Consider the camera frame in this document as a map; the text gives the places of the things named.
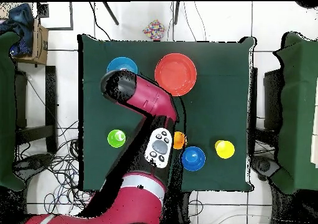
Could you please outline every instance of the green cloth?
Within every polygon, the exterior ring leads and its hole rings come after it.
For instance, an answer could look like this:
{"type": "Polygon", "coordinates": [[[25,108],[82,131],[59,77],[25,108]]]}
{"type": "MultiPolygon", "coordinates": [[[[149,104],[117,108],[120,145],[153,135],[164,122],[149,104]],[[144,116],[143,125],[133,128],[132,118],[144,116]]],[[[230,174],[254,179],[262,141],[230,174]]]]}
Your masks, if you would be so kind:
{"type": "MultiPolygon", "coordinates": [[[[184,169],[183,191],[249,191],[245,182],[247,155],[247,102],[249,51],[254,39],[241,43],[206,42],[102,42],[82,35],[84,89],[84,189],[99,190],[121,148],[112,148],[107,134],[113,129],[132,136],[141,115],[103,98],[100,80],[116,57],[134,60],[142,73],[154,79],[157,63],[169,53],[182,53],[196,66],[196,84],[183,101],[186,108],[188,146],[200,147],[206,155],[202,169],[184,169]],[[230,159],[216,155],[214,143],[229,140],[235,146],[230,159]]],[[[176,131],[183,132],[183,108],[174,97],[180,117],[176,131]]],[[[173,157],[181,150],[174,150],[173,157]]]]}
{"type": "Polygon", "coordinates": [[[0,186],[22,190],[24,182],[12,172],[16,144],[16,99],[14,64],[9,56],[20,38],[14,32],[0,35],[0,186]]]}
{"type": "Polygon", "coordinates": [[[294,32],[286,35],[277,51],[285,85],[281,91],[283,125],[278,138],[278,162],[282,168],[272,180],[285,194],[298,189],[318,190],[318,169],[311,163],[318,43],[294,32]]]}

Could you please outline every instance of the red plate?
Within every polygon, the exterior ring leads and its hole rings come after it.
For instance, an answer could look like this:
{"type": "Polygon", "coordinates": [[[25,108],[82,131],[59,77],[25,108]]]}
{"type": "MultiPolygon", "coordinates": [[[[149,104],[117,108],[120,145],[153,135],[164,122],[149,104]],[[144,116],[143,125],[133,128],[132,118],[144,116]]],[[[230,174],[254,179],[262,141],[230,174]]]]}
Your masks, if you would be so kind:
{"type": "Polygon", "coordinates": [[[183,96],[196,82],[196,67],[186,55],[170,53],[157,64],[155,79],[172,96],[183,96]]]}

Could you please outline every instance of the green cup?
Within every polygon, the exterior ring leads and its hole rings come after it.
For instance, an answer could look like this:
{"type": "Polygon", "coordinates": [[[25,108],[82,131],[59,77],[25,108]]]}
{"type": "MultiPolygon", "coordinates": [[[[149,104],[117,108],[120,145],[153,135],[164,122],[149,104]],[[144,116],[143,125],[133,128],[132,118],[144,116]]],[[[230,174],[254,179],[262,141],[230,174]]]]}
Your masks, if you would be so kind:
{"type": "Polygon", "coordinates": [[[115,129],[108,134],[107,141],[113,148],[120,148],[126,141],[125,133],[115,129]]]}

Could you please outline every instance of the blue bowl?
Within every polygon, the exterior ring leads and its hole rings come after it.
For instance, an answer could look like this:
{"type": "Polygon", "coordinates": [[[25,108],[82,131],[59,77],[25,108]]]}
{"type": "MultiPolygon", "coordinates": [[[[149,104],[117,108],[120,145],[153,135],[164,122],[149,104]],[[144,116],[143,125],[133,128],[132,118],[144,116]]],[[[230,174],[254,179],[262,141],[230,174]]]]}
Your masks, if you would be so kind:
{"type": "Polygon", "coordinates": [[[203,167],[206,162],[206,156],[202,149],[196,146],[189,146],[184,150],[181,160],[186,170],[197,171],[203,167]]]}
{"type": "Polygon", "coordinates": [[[107,72],[120,69],[126,69],[127,71],[138,74],[137,65],[133,60],[127,57],[117,57],[113,59],[107,66],[107,72]]]}

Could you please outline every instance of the orange cup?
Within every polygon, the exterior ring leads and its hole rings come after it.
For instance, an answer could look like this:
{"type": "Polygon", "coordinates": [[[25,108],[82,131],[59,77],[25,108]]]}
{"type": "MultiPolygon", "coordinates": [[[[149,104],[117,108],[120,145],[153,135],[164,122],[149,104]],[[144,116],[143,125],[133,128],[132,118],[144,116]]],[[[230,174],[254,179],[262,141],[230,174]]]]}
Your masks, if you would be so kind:
{"type": "Polygon", "coordinates": [[[176,150],[182,149],[186,145],[186,135],[182,132],[175,132],[175,137],[173,139],[173,148],[176,150]]]}

